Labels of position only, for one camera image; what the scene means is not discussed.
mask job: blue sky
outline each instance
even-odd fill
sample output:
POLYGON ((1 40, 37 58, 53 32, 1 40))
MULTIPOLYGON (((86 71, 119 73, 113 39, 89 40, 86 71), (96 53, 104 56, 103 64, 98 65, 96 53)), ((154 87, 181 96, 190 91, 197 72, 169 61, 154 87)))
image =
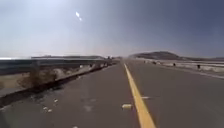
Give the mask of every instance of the blue sky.
POLYGON ((0 0, 0 56, 224 56, 222 0, 0 0))

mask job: asphalt road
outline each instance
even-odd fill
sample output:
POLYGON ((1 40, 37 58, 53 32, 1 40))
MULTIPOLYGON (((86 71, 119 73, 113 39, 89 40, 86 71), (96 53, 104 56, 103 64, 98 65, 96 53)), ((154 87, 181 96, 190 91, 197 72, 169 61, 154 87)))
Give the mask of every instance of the asphalt road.
MULTIPOLYGON (((125 63, 157 128, 224 127, 224 80, 138 61, 125 63)), ((60 90, 6 106, 0 111, 0 128, 143 127, 141 102, 136 103, 131 83, 122 63, 105 68, 60 90), (132 108, 122 108, 124 104, 132 108)))

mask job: yellow center line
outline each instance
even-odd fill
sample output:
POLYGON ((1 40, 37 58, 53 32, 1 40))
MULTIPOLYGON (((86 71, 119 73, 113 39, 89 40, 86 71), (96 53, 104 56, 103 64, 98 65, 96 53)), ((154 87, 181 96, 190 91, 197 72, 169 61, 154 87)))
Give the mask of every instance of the yellow center line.
POLYGON ((135 81, 134 81, 133 77, 131 76, 131 73, 128 70, 126 64, 124 64, 124 67, 127 72, 129 85, 131 87, 131 92, 134 97, 135 107, 137 109, 138 119, 139 119, 141 128, 156 128, 155 124, 152 120, 152 117, 150 116, 150 113, 148 112, 146 105, 141 98, 141 95, 138 91, 135 81))

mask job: metal guardrail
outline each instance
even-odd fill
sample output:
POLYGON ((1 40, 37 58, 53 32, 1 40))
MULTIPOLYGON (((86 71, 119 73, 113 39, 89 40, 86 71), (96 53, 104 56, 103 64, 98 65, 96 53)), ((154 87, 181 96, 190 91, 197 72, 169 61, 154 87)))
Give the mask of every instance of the metal guardrail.
POLYGON ((224 62, 218 61, 182 61, 182 60, 154 60, 154 59, 143 59, 151 62, 159 63, 175 63, 175 64, 186 64, 186 65, 200 65, 200 66, 209 66, 209 67, 219 67, 224 68, 224 62))
POLYGON ((0 75, 30 72, 33 69, 76 68, 80 65, 109 64, 109 59, 34 58, 0 60, 0 75))

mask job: hill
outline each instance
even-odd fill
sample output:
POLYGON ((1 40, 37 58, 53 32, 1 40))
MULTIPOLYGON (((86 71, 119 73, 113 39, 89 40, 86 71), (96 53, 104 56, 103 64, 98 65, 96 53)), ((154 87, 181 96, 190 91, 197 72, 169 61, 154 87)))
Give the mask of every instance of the hill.
POLYGON ((137 54, 131 55, 130 57, 157 59, 157 60, 224 61, 224 57, 215 57, 215 58, 182 57, 167 51, 137 53, 137 54))
POLYGON ((158 60, 182 60, 181 57, 174 53, 159 51, 159 52, 150 52, 150 53, 137 53, 131 55, 130 57, 134 58, 145 58, 145 59, 158 59, 158 60))

